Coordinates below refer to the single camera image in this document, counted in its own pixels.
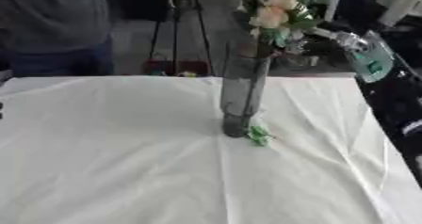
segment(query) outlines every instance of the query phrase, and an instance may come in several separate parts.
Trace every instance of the jeans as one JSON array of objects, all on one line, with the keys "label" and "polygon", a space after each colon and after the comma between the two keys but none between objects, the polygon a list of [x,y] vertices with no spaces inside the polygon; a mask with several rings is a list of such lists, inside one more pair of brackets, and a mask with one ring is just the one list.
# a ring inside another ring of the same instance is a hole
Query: jeans
[{"label": "jeans", "polygon": [[101,76],[113,73],[112,41],[82,50],[53,54],[5,51],[14,77]]}]

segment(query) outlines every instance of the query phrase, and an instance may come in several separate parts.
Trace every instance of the dark glass vase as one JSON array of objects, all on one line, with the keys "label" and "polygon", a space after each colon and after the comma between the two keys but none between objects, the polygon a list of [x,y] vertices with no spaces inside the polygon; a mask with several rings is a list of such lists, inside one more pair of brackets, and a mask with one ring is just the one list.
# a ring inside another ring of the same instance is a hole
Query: dark glass vase
[{"label": "dark glass vase", "polygon": [[220,100],[225,135],[243,137],[248,133],[251,118],[261,103],[271,50],[252,38],[228,45]]}]

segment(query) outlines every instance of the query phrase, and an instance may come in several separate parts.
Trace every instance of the white tablecloth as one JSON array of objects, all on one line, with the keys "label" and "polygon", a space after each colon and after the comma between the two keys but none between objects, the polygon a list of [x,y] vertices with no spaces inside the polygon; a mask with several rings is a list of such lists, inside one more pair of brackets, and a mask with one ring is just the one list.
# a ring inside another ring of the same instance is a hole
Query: white tablecloth
[{"label": "white tablecloth", "polygon": [[422,192],[352,79],[269,78],[265,148],[222,134],[219,83],[7,82],[0,223],[422,223]]}]

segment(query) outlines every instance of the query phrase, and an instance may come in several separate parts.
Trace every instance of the gray sweater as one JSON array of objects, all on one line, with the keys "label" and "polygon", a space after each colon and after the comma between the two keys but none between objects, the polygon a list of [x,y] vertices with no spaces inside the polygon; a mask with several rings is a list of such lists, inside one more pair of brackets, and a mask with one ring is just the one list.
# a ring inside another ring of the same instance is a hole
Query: gray sweater
[{"label": "gray sweater", "polygon": [[106,0],[0,0],[0,46],[58,53],[94,46],[109,33]]}]

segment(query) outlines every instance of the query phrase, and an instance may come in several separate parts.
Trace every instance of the tripod leg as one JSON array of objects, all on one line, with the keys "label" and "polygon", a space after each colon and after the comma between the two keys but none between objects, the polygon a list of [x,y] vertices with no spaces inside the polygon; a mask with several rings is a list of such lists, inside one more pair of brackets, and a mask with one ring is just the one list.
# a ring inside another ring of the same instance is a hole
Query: tripod leg
[{"label": "tripod leg", "polygon": [[160,30],[160,26],[161,26],[161,22],[159,21],[155,22],[154,36],[153,36],[153,40],[151,41],[151,50],[150,50],[150,56],[149,56],[150,60],[153,59],[154,57],[155,46],[156,46],[156,41],[158,39],[158,32]]},{"label": "tripod leg", "polygon": [[214,71],[214,66],[211,58],[211,47],[208,41],[208,37],[206,36],[206,28],[205,23],[203,21],[203,6],[200,3],[200,0],[194,0],[195,1],[195,9],[198,12],[198,18],[200,20],[200,26],[201,26],[201,32],[203,34],[203,44],[206,51],[206,56],[208,58],[208,70],[211,72],[211,75],[215,76],[216,73]]},{"label": "tripod leg", "polygon": [[173,66],[177,71],[177,53],[179,40],[179,22],[180,22],[180,0],[174,0],[174,19],[173,19]]}]

